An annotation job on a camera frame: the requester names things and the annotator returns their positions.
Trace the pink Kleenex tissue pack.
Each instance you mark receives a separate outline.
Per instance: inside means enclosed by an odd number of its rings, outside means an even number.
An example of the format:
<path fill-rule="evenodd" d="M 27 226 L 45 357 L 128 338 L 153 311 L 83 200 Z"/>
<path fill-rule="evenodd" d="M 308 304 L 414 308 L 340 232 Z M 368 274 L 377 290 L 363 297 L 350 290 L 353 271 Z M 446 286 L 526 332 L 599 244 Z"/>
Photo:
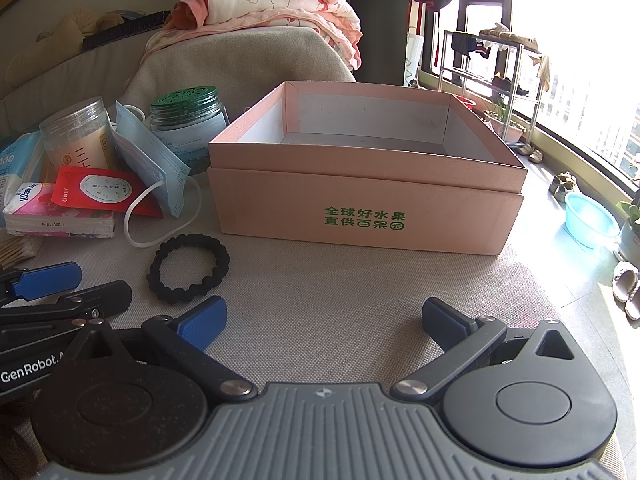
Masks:
<path fill-rule="evenodd" d="M 6 232 L 14 236 L 112 238 L 113 211 L 78 209 L 52 202 L 51 183 L 25 182 L 2 214 Z"/>

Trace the pink folded blankets pile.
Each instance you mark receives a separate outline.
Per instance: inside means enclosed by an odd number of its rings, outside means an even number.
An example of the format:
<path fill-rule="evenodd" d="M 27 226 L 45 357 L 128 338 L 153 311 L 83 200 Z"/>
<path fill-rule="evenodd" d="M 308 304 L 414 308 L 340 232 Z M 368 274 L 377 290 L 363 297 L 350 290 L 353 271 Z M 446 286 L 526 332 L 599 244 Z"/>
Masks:
<path fill-rule="evenodd" d="M 143 56 L 201 36 L 286 26 L 313 30 L 349 70 L 360 69 L 360 19 L 347 0 L 179 0 Z"/>

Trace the blue tissue pack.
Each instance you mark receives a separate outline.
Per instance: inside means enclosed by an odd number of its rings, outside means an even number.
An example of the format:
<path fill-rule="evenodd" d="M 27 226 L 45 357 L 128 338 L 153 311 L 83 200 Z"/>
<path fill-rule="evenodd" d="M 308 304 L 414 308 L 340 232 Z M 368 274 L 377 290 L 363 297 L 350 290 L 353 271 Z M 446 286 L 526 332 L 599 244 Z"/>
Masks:
<path fill-rule="evenodd" d="M 24 133 L 1 151 L 1 207 L 12 200 L 24 182 L 38 182 L 44 157 L 44 145 L 39 131 Z"/>

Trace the metal shoe rack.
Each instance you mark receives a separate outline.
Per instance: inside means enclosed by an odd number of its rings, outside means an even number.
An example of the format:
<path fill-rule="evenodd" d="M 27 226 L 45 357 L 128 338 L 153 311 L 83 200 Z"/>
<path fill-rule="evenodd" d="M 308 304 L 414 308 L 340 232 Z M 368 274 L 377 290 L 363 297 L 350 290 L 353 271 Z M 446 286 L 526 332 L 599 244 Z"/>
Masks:
<path fill-rule="evenodd" d="M 498 74 L 491 80 L 475 75 L 468 69 L 470 54 L 480 52 L 479 44 L 513 53 L 515 60 L 513 64 L 513 74 L 511 77 L 500 77 Z M 520 88 L 520 69 L 524 56 L 528 55 L 533 62 L 533 66 L 538 70 L 538 88 L 536 93 L 522 93 Z M 442 92 L 444 88 L 444 75 L 446 72 L 452 73 L 461 80 L 461 90 L 465 92 L 468 81 L 481 84 L 491 90 L 491 95 L 496 99 L 492 100 L 492 109 L 487 113 L 486 118 L 491 125 L 500 127 L 498 136 L 511 148 L 520 148 L 530 142 L 530 138 L 537 125 L 537 116 L 541 104 L 541 95 L 546 90 L 546 73 L 548 73 L 549 60 L 542 55 L 533 44 L 526 38 L 515 38 L 512 32 L 497 32 L 495 35 L 473 35 L 469 32 L 444 31 L 442 40 L 442 50 L 439 55 L 439 75 L 437 90 Z M 534 109 L 532 117 L 529 119 L 527 127 L 516 126 L 512 122 L 514 103 L 516 98 L 533 99 Z"/>

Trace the black flat case on sofa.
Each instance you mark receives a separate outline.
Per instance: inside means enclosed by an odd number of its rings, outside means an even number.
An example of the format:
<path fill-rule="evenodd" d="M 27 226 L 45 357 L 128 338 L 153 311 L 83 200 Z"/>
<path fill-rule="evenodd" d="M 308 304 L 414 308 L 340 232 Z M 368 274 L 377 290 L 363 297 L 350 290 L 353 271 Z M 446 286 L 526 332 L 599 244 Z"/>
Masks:
<path fill-rule="evenodd" d="M 151 14 L 127 12 L 106 14 L 98 19 L 96 31 L 85 36 L 82 45 L 85 51 L 89 51 L 122 38 L 158 29 L 165 24 L 169 14 L 169 11 Z"/>

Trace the green lid glass jar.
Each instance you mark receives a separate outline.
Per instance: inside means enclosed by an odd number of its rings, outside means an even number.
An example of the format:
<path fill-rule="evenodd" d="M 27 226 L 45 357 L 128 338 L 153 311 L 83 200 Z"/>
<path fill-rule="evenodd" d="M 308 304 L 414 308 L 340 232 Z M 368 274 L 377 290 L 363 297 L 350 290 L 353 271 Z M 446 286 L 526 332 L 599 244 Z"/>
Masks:
<path fill-rule="evenodd" d="M 214 86 L 167 93 L 151 103 L 150 112 L 152 133 L 191 168 L 191 174 L 209 167 L 208 144 L 230 124 Z"/>

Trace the pink cardboard box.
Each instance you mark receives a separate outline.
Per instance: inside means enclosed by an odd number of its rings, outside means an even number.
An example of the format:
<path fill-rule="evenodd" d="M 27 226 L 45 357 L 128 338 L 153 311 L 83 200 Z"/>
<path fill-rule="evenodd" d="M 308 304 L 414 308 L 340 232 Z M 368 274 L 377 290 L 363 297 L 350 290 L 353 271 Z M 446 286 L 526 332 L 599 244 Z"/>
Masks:
<path fill-rule="evenodd" d="M 452 94 L 288 81 L 208 146 L 227 234 L 495 256 L 526 170 Z"/>

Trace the cotton swab pack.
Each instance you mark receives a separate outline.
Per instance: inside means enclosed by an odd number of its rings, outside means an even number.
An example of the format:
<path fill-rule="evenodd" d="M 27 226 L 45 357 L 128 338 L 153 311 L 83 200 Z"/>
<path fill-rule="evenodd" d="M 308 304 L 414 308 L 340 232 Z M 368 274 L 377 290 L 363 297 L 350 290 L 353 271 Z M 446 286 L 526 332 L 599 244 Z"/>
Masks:
<path fill-rule="evenodd" d="M 43 238 L 39 236 L 1 235 L 0 266 L 9 269 L 19 263 L 34 258 L 40 251 Z"/>

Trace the clear plastic jar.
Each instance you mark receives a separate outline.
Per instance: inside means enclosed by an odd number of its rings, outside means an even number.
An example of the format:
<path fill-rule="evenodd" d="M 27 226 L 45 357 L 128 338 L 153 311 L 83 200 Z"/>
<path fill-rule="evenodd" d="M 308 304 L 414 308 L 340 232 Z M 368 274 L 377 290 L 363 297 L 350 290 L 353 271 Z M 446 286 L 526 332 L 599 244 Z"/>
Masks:
<path fill-rule="evenodd" d="M 44 148 L 55 170 L 62 166 L 112 169 L 115 151 L 111 123 L 96 96 L 59 110 L 40 125 Z"/>

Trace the red sachet packet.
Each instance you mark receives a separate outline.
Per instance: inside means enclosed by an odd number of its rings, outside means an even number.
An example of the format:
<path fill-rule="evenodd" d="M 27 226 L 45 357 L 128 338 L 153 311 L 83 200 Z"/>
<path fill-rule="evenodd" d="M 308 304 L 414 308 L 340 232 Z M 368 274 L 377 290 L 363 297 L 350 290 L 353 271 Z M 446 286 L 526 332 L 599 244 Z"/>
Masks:
<path fill-rule="evenodd" d="M 126 212 L 147 188 L 134 172 L 62 166 L 51 200 L 65 208 Z"/>

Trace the blue surgical face mask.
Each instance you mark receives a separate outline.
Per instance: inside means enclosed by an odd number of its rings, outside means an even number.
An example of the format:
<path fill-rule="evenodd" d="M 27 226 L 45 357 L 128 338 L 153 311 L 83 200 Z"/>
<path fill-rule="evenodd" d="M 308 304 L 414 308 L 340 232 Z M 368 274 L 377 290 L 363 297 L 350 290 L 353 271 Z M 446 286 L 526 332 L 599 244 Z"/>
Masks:
<path fill-rule="evenodd" d="M 143 182 L 143 191 L 125 211 L 124 235 L 132 247 L 149 248 L 168 240 L 198 218 L 203 203 L 201 185 L 190 176 L 191 168 L 144 124 L 140 108 L 116 102 L 115 113 L 112 135 L 116 148 L 126 165 Z M 142 202 L 146 198 L 154 197 L 161 211 L 179 218 L 183 212 L 184 189 L 187 184 L 194 187 L 196 196 L 192 216 L 156 240 L 135 240 L 130 232 L 130 219 Z"/>

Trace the beige cushion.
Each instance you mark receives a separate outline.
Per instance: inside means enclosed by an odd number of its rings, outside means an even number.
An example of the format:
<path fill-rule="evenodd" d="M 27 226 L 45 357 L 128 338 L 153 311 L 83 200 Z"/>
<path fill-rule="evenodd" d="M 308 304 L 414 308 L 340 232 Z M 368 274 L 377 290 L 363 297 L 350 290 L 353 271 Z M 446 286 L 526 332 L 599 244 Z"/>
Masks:
<path fill-rule="evenodd" d="M 355 77 L 314 30 L 261 27 L 196 37 L 150 54 L 118 100 L 147 113 L 167 93 L 212 86 L 235 119 L 282 82 L 299 80 Z"/>

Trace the blue plastic basin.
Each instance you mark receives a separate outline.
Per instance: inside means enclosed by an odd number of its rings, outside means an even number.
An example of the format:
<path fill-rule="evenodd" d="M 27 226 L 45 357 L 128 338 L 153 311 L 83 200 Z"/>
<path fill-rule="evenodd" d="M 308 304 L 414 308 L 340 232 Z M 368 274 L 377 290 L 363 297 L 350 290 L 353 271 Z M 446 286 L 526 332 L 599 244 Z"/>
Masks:
<path fill-rule="evenodd" d="M 565 196 L 565 226 L 578 243 L 590 249 L 613 249 L 620 236 L 620 227 L 605 206 L 575 192 Z"/>

